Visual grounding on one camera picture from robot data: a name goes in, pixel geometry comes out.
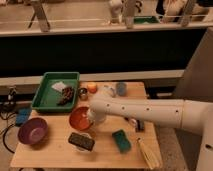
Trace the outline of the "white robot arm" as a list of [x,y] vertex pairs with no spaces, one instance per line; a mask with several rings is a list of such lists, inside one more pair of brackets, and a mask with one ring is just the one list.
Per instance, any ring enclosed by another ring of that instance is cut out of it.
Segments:
[[88,119],[103,122],[107,115],[135,118],[202,136],[196,171],[213,171],[213,103],[183,99],[116,98],[102,86],[89,100]]

